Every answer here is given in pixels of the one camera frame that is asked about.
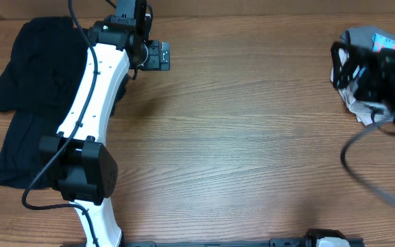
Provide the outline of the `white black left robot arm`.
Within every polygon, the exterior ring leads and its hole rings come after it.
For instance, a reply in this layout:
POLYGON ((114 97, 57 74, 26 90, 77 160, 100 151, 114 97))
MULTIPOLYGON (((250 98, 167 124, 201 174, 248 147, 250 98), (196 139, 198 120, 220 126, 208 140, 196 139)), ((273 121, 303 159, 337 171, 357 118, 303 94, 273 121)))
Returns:
POLYGON ((106 149, 106 133, 121 87, 129 71, 167 71, 169 43, 150 40, 153 16, 109 16, 89 29, 84 74, 73 103, 52 137, 39 150, 52 189, 64 208, 78 214, 85 246, 124 246, 111 196, 118 165, 106 149))

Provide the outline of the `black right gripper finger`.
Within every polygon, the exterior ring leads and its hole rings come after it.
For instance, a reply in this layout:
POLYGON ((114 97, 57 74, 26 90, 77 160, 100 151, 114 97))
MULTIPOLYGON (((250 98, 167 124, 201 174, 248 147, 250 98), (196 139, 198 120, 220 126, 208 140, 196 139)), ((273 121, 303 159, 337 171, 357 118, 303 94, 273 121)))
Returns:
POLYGON ((346 88, 357 76, 359 68, 344 70, 342 67, 331 69, 331 83, 335 89, 346 88))
POLYGON ((359 48, 348 43, 335 41, 331 45, 331 58, 334 69, 352 68, 356 69, 358 65, 357 52, 359 48))

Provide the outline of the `light blue printed t-shirt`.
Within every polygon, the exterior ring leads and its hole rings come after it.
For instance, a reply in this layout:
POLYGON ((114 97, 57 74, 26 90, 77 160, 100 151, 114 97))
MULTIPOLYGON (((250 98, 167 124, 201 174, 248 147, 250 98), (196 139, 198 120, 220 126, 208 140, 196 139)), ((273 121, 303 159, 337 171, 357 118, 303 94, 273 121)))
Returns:
POLYGON ((374 34, 372 36, 374 52, 380 52, 382 49, 395 50, 395 38, 389 38, 381 34, 374 34))

